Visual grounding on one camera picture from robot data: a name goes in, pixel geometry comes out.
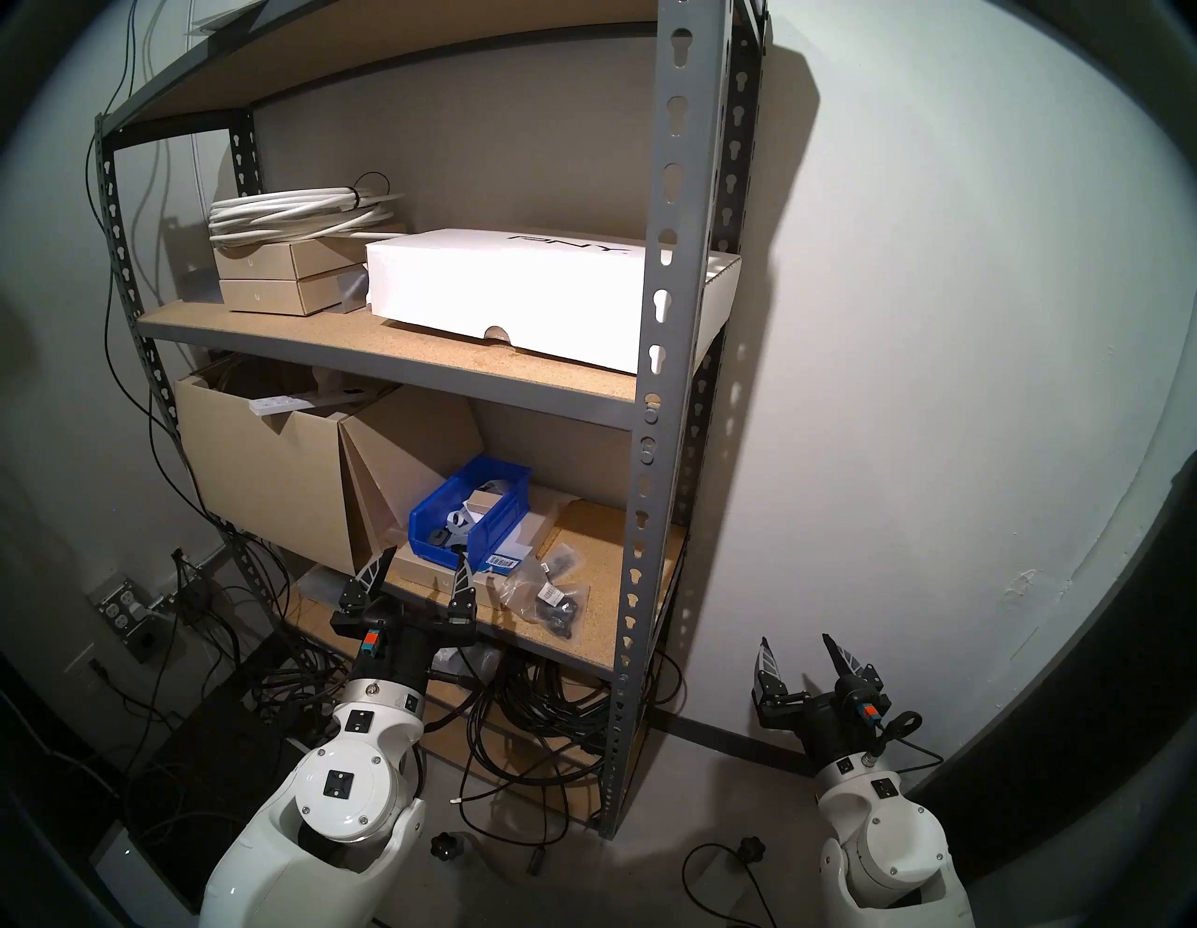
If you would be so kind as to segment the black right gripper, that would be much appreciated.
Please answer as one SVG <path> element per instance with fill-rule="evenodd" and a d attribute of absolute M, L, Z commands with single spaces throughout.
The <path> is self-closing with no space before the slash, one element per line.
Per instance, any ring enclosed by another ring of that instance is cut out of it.
<path fill-rule="evenodd" d="M 767 638 L 760 639 L 753 678 L 757 720 L 765 729 L 800 739 L 815 772 L 851 754 L 876 754 L 879 724 L 887 714 L 876 668 L 857 660 L 831 635 L 822 641 L 836 669 L 833 691 L 786 691 Z"/>

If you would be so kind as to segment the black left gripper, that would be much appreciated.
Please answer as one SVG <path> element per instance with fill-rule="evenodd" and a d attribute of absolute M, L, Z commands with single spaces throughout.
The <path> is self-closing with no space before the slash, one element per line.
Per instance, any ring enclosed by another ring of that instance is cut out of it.
<path fill-rule="evenodd" d="M 476 642 L 476 590 L 466 550 L 452 550 L 456 570 L 444 614 L 378 599 L 397 547 L 387 547 L 344 586 L 332 629 L 361 641 L 347 683 L 394 683 L 425 691 L 436 653 Z"/>

